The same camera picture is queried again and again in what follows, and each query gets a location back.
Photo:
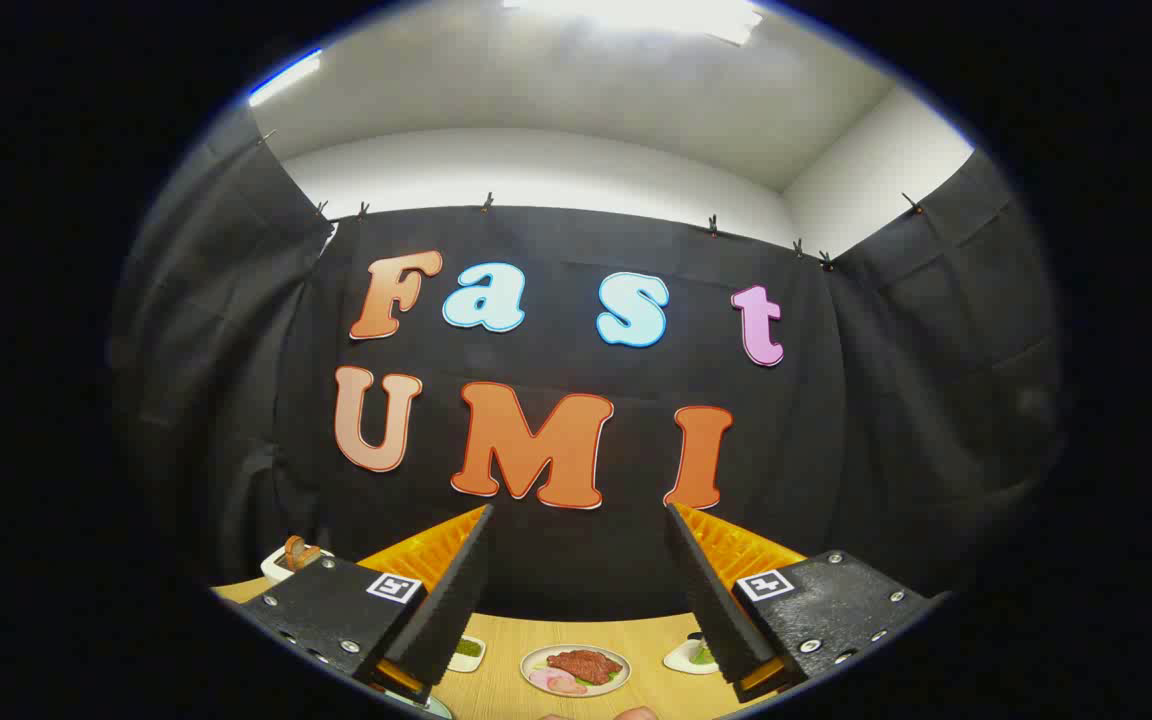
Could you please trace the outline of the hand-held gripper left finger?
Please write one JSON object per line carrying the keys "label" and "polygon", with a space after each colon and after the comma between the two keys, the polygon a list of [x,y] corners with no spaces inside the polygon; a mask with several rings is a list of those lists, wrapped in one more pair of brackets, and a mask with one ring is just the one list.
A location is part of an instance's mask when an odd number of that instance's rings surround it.
{"label": "hand-held gripper left finger", "polygon": [[237,609],[306,659],[424,703],[488,579],[492,516],[483,505],[364,560],[319,553]]}

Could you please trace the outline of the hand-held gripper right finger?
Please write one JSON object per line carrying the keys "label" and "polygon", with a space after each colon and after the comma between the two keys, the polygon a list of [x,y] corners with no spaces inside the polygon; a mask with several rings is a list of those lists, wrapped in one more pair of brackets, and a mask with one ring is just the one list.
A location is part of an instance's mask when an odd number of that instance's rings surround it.
{"label": "hand-held gripper right finger", "polygon": [[681,503],[666,507],[666,544],[737,702],[836,675],[940,609],[851,552],[805,556]]}

